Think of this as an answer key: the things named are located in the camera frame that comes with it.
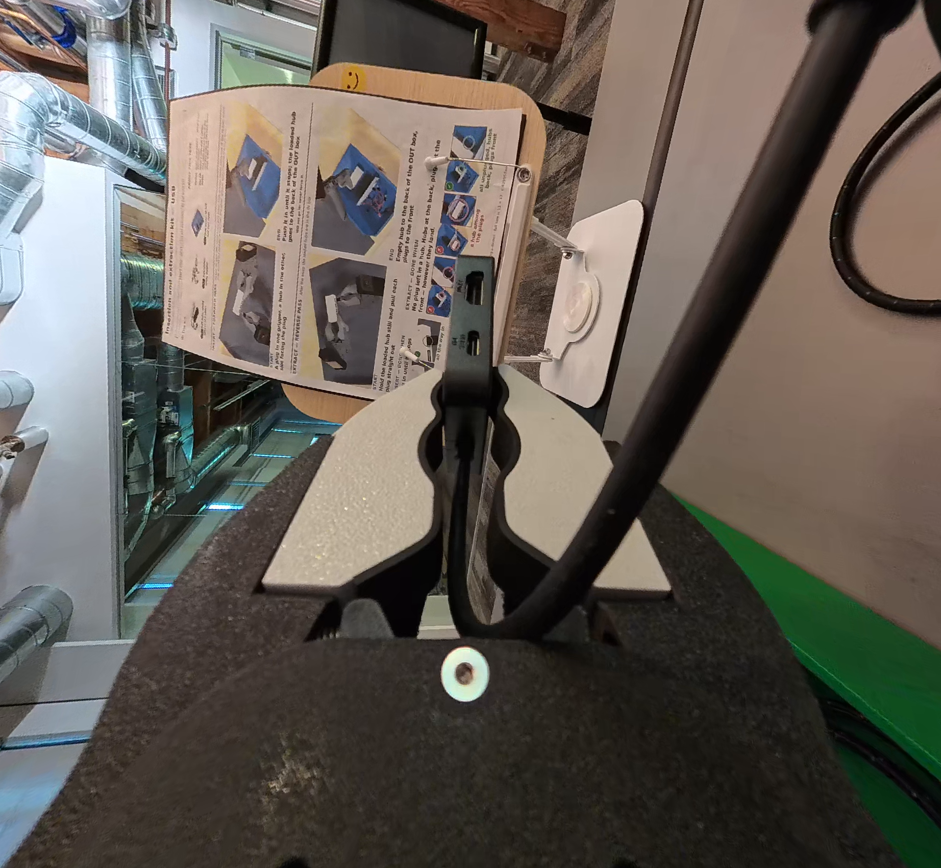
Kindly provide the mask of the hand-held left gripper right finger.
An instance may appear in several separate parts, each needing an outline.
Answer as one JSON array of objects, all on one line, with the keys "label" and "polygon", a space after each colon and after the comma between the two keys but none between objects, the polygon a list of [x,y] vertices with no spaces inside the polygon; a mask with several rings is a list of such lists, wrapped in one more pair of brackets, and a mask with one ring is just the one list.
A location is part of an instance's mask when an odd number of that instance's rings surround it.
[{"label": "hand-held left gripper right finger", "polygon": [[523,599],[564,555],[612,470],[598,433],[513,368],[493,435],[493,578]]}]

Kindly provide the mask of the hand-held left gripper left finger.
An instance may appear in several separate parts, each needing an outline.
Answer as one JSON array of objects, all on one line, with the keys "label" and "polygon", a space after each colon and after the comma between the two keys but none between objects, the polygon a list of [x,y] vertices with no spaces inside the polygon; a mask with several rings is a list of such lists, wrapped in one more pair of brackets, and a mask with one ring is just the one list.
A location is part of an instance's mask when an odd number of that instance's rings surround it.
[{"label": "hand-held left gripper left finger", "polygon": [[441,377],[418,376],[336,431],[263,576],[265,592],[347,595],[431,550],[441,563]]}]

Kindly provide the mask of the black square hub lead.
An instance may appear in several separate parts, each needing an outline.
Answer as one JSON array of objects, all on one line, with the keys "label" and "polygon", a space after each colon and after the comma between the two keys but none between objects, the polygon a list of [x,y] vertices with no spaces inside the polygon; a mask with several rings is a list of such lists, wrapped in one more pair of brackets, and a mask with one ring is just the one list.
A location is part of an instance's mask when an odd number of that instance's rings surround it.
[{"label": "black square hub lead", "polygon": [[446,447],[456,454],[448,597],[461,637],[536,640],[581,605],[616,555],[690,426],[770,272],[882,38],[916,0],[814,0],[809,41],[759,155],[613,469],[561,558],[500,622],[477,619],[467,589],[466,520],[476,418],[498,423],[490,359],[451,352],[442,386]]}]

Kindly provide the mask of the green plastic bin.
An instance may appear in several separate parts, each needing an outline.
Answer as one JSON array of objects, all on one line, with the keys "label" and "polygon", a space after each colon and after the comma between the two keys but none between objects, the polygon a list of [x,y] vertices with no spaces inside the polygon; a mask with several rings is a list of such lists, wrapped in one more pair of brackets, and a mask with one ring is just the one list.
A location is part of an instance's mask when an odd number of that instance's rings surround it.
[{"label": "green plastic bin", "polygon": [[939,866],[939,650],[679,500],[770,607],[854,787],[905,866]]}]

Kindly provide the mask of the braided hdmi cable green plugs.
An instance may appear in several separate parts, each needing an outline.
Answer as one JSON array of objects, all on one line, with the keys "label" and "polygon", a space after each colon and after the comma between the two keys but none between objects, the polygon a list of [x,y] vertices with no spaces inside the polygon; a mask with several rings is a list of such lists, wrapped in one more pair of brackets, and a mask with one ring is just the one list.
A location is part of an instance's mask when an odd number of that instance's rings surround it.
[{"label": "braided hdmi cable green plugs", "polygon": [[939,299],[901,297],[875,286],[856,257],[853,231],[864,183],[883,151],[932,100],[939,97],[940,73],[910,96],[861,149],[841,182],[829,223],[831,262],[844,286],[857,299],[883,312],[919,319],[940,317]]}]

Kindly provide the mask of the white stand base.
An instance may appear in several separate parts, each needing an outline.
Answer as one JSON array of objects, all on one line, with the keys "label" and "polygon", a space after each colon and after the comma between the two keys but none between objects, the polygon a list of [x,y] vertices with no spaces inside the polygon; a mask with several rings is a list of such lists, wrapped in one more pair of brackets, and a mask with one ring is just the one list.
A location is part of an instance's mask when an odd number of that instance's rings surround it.
[{"label": "white stand base", "polygon": [[539,380],[571,404],[590,408],[602,397],[643,225],[639,200],[584,218],[567,236],[533,223],[562,254]]}]

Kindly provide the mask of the printed instruction sheet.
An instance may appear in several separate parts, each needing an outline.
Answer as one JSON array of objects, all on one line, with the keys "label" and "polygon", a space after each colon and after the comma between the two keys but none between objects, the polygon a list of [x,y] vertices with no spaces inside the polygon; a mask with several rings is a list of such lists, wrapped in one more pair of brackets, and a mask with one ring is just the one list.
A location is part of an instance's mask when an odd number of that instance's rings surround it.
[{"label": "printed instruction sheet", "polygon": [[443,368],[458,269],[509,254],[526,124],[312,86],[173,100],[163,342],[366,400]]}]

